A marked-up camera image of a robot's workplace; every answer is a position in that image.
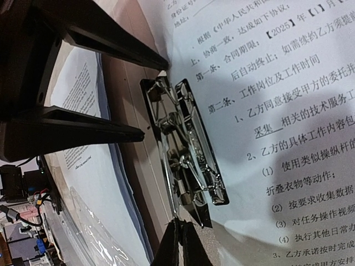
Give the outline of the metal folder clip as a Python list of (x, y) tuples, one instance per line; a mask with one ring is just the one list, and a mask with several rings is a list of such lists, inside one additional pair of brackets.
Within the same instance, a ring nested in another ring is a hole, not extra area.
[(221, 206), (230, 201), (188, 81), (172, 87), (161, 75), (141, 80), (140, 87), (173, 216), (184, 208), (201, 227), (211, 227), (207, 202)]

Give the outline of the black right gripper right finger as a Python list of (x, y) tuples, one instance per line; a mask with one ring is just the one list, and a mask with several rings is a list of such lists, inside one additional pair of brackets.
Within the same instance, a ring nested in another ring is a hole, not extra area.
[(213, 266), (192, 222), (181, 223), (184, 265)]

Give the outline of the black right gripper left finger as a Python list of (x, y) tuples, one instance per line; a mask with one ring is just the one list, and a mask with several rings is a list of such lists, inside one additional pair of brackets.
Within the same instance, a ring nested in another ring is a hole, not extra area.
[(151, 266), (179, 265), (180, 220), (172, 219), (165, 230)]

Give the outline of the white paper stack remainder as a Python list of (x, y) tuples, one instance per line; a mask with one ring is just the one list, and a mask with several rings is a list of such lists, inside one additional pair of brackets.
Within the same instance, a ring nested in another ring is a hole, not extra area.
[(229, 204), (222, 265), (354, 264), (354, 2), (140, 1)]

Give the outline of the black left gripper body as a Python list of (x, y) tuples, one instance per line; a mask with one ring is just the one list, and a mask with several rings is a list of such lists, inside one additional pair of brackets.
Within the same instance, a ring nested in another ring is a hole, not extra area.
[(1, 160), (64, 150), (67, 112), (43, 99), (63, 39), (66, 1), (1, 1)]

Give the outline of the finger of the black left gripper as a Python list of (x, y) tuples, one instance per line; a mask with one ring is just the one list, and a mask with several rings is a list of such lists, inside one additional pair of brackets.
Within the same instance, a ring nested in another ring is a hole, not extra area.
[(60, 38), (141, 67), (166, 70), (168, 61), (124, 30), (94, 1), (33, 1)]
[(34, 108), (1, 122), (1, 160), (16, 162), (85, 145), (143, 139), (136, 127), (57, 106)]

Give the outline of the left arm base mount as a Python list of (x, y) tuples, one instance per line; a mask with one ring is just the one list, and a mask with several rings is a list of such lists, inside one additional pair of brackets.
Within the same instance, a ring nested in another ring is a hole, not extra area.
[(35, 158), (37, 170), (23, 172), (20, 166), (1, 166), (1, 201), (24, 203), (30, 197), (48, 192), (56, 213), (62, 211), (61, 196), (43, 155)]

